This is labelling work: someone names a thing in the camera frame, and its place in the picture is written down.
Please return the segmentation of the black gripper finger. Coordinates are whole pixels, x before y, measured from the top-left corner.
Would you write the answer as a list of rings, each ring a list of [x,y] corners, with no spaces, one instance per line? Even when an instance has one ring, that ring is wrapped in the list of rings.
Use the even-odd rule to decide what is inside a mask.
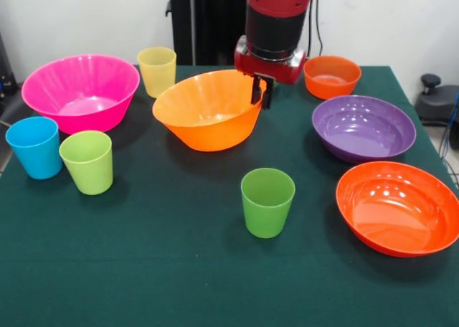
[[[272,94],[273,94],[273,89],[275,86],[275,80],[270,77],[264,77],[263,80],[266,83],[266,89],[263,93],[263,98],[262,98],[262,108],[263,109],[269,109],[271,100],[272,100]]]
[[[265,88],[265,78],[261,77],[259,75],[253,75],[253,81],[252,81],[252,93],[251,93],[251,104],[256,104],[256,103],[264,103],[265,100],[265,94],[264,94],[264,88]]]

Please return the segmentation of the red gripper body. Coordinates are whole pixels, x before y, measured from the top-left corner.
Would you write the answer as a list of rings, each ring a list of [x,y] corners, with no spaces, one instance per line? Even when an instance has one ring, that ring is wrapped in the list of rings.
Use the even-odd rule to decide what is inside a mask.
[[[247,37],[242,35],[235,47],[235,67],[238,71],[264,78],[271,78],[287,85],[298,81],[306,61],[306,53],[302,49],[295,49],[285,59],[274,60],[255,55],[250,50],[252,45]]]

